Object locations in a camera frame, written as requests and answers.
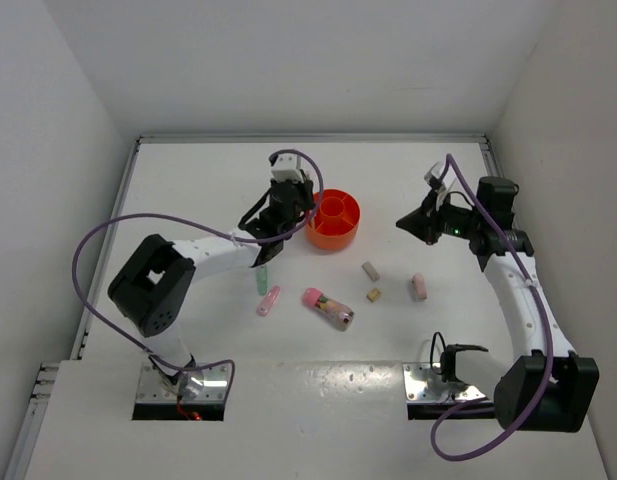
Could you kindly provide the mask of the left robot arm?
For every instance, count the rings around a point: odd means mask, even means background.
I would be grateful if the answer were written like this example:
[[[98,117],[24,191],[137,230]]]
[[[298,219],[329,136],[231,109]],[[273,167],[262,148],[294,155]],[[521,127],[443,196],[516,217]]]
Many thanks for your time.
[[[168,241],[152,234],[139,244],[109,285],[108,297],[161,358],[153,365],[166,385],[176,388],[180,370],[195,365],[176,325],[190,286],[212,275],[268,263],[314,205],[311,180],[272,180],[227,238]]]

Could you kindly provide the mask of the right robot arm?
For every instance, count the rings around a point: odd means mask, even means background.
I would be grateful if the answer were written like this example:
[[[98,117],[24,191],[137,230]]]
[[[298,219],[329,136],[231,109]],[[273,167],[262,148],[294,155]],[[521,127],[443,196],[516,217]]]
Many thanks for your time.
[[[442,235],[465,239],[493,288],[513,347],[510,366],[479,345],[443,348],[435,372],[445,383],[474,385],[490,399],[499,425],[522,419],[524,431],[574,433],[580,430],[599,381],[594,359],[582,357],[566,339],[536,276],[534,249],[526,232],[514,227],[514,182],[493,176],[479,180],[469,208],[452,204],[443,180],[430,174],[421,205],[397,227],[428,245]]]

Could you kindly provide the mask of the pink capped clear tube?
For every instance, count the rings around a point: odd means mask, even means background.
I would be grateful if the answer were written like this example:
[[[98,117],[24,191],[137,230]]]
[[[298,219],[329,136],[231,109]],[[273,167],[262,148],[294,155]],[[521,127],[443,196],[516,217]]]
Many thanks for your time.
[[[302,295],[302,303],[318,312],[333,327],[347,330],[353,322],[354,311],[347,305],[334,300],[316,288],[308,288]]]

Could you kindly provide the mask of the green correction tape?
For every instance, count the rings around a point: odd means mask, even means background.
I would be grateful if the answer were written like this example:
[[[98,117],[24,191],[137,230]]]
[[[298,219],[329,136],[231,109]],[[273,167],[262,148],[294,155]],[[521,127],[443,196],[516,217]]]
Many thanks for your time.
[[[260,296],[265,296],[269,291],[268,284],[268,269],[266,265],[261,265],[256,268],[256,284],[257,291]]]

